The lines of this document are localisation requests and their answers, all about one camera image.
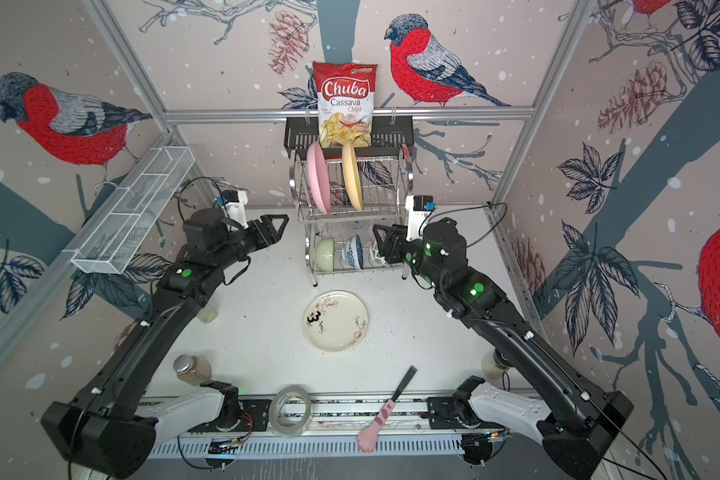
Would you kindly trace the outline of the yellow plate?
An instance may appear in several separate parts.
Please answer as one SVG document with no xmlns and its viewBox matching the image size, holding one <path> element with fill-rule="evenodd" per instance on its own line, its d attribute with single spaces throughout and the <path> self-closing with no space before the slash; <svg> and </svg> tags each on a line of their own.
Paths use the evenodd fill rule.
<svg viewBox="0 0 720 480">
<path fill-rule="evenodd" d="M 342 169 L 347 196 L 356 212 L 364 209 L 362 188 L 354 144 L 348 140 L 342 147 Z"/>
</svg>

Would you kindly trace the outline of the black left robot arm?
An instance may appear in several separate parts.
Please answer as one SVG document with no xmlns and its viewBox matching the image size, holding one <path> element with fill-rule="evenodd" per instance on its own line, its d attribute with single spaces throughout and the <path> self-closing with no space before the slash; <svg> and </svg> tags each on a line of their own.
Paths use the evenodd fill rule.
<svg viewBox="0 0 720 480">
<path fill-rule="evenodd" d="M 137 413 L 156 369 L 224 282 L 225 270 L 278 243 L 288 222 L 274 214 L 241 224 L 215 208 L 184 221 L 187 242 L 159 279 L 149 311 L 71 402 L 52 403 L 41 418 L 68 464 L 118 479 L 139 469 L 157 443 L 158 419 Z"/>
</svg>

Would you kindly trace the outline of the clear tape roll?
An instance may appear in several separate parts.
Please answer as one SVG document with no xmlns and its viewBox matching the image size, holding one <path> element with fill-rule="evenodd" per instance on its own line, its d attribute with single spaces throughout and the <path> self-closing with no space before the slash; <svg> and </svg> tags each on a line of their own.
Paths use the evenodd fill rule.
<svg viewBox="0 0 720 480">
<path fill-rule="evenodd" d="M 273 434 L 284 438 L 303 435 L 312 422 L 310 394 L 297 385 L 280 390 L 270 403 L 268 416 Z"/>
</svg>

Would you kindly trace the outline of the pink plate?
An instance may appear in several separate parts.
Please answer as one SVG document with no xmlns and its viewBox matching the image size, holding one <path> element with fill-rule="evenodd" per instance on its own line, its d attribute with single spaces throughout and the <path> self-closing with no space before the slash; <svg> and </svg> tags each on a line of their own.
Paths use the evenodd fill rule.
<svg viewBox="0 0 720 480">
<path fill-rule="evenodd" d="M 323 149 L 319 141 L 307 149 L 307 181 L 313 202 L 321 214 L 331 213 L 330 179 Z"/>
</svg>

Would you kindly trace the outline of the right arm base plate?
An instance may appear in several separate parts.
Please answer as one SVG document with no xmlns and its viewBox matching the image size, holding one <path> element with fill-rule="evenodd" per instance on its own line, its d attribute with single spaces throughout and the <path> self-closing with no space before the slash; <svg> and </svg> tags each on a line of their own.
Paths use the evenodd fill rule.
<svg viewBox="0 0 720 480">
<path fill-rule="evenodd" d="M 506 430 L 499 423 L 479 419 L 467 403 L 453 397 L 428 397 L 420 417 L 432 430 Z"/>
</svg>

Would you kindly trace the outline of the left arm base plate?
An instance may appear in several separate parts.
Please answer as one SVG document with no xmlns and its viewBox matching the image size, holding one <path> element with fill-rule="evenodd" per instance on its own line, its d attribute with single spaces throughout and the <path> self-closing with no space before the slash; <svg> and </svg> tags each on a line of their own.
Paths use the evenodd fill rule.
<svg viewBox="0 0 720 480">
<path fill-rule="evenodd" d="M 269 424 L 270 405 L 269 398 L 239 397 L 238 406 L 235 409 L 223 406 L 215 419 L 191 428 L 189 433 L 265 432 Z"/>
</svg>

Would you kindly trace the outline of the light green bowl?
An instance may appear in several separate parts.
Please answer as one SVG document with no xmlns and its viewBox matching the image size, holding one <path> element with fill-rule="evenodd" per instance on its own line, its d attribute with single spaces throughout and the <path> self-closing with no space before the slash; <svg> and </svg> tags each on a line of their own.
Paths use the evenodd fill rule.
<svg viewBox="0 0 720 480">
<path fill-rule="evenodd" d="M 334 271 L 335 240 L 332 237 L 319 240 L 314 247 L 313 260 L 318 271 Z"/>
</svg>

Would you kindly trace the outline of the cream floral plate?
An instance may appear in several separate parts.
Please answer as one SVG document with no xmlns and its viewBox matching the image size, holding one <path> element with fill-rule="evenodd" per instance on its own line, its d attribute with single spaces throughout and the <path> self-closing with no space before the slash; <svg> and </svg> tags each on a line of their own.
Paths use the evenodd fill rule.
<svg viewBox="0 0 720 480">
<path fill-rule="evenodd" d="M 355 294 L 333 290 L 316 297 L 307 307 L 302 333 L 311 346 L 325 353 L 355 347 L 366 336 L 369 314 Z"/>
</svg>

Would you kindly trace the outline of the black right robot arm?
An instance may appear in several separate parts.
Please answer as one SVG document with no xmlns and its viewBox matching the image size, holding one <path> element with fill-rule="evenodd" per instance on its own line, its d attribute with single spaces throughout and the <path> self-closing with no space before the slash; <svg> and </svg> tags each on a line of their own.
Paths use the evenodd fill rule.
<svg viewBox="0 0 720 480">
<path fill-rule="evenodd" d="M 450 317 L 493 346 L 496 367 L 516 369 L 539 396 L 529 399 L 471 376 L 452 395 L 455 422 L 466 428 L 501 425 L 540 444 L 571 478 L 591 478 L 632 413 L 632 402 L 581 375 L 499 286 L 469 266 L 467 241 L 455 220 L 431 223 L 414 240 L 403 225 L 376 225 L 373 233 L 388 263 L 403 263 L 427 281 Z"/>
</svg>

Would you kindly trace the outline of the blue white patterned bowl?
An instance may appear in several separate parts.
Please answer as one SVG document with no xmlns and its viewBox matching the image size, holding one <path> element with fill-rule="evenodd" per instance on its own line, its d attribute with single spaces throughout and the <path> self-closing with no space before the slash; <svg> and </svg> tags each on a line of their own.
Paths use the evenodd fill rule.
<svg viewBox="0 0 720 480">
<path fill-rule="evenodd" d="M 351 270 L 362 270 L 364 268 L 363 245 L 359 235 L 353 235 L 344 243 L 340 264 L 343 268 Z"/>
</svg>

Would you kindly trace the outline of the green leaf patterned bowl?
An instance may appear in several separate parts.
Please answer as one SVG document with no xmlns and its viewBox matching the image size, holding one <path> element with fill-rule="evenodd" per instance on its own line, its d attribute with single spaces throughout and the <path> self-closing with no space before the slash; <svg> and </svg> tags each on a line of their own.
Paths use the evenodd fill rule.
<svg viewBox="0 0 720 480">
<path fill-rule="evenodd" d="M 379 243 L 376 240 L 372 242 L 368 258 L 372 268 L 385 268 L 388 266 L 388 262 L 381 254 Z"/>
</svg>

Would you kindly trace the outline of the steel two-tier dish rack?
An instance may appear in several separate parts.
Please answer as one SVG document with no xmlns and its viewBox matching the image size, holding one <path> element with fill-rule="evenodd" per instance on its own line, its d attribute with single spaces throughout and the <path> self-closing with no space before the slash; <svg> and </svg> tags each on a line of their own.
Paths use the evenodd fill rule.
<svg viewBox="0 0 720 480">
<path fill-rule="evenodd" d="M 349 273 L 377 272 L 400 269 L 401 264 L 388 264 L 385 268 L 372 268 L 368 254 L 372 242 L 373 225 L 407 223 L 406 197 L 413 193 L 413 172 L 410 152 L 401 151 L 396 157 L 358 157 L 362 199 L 364 209 L 356 212 L 347 196 L 342 158 L 327 157 L 331 213 L 324 215 L 315 206 L 307 181 L 306 159 L 294 151 L 290 154 L 289 185 L 296 207 L 296 217 L 303 228 L 304 262 L 309 283 L 316 287 L 322 276 Z M 344 243 L 353 235 L 362 239 L 364 268 L 351 270 L 343 268 L 340 257 Z M 317 270 L 313 260 L 315 244 L 332 237 L 335 240 L 334 271 L 324 273 Z"/>
</svg>

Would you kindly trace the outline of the small glass spice jar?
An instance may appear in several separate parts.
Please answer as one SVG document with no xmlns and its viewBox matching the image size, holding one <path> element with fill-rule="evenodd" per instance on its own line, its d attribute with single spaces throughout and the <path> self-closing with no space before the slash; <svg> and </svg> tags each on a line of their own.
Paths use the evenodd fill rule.
<svg viewBox="0 0 720 480">
<path fill-rule="evenodd" d="M 176 377 L 193 386 L 200 386 L 212 379 L 212 366 L 201 356 L 182 354 L 173 361 Z"/>
</svg>

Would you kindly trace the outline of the red Chuba cassava chips bag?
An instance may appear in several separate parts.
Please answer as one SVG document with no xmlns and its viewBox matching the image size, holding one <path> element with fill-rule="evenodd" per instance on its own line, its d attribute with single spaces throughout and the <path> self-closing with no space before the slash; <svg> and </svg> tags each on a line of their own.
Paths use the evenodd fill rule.
<svg viewBox="0 0 720 480">
<path fill-rule="evenodd" d="M 319 120 L 338 115 L 350 126 L 373 119 L 376 65 L 313 63 Z"/>
</svg>

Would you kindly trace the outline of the pink cat paw spatula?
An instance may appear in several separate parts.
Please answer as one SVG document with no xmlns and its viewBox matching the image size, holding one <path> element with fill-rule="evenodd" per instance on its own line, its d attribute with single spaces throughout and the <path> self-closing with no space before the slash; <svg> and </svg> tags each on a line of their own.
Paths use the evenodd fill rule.
<svg viewBox="0 0 720 480">
<path fill-rule="evenodd" d="M 370 454 L 374 451 L 382 427 L 385 425 L 394 410 L 396 401 L 399 399 L 400 395 L 404 392 L 416 373 L 417 368 L 415 366 L 410 366 L 392 396 L 385 401 L 373 421 L 358 434 L 357 446 L 361 453 Z"/>
</svg>

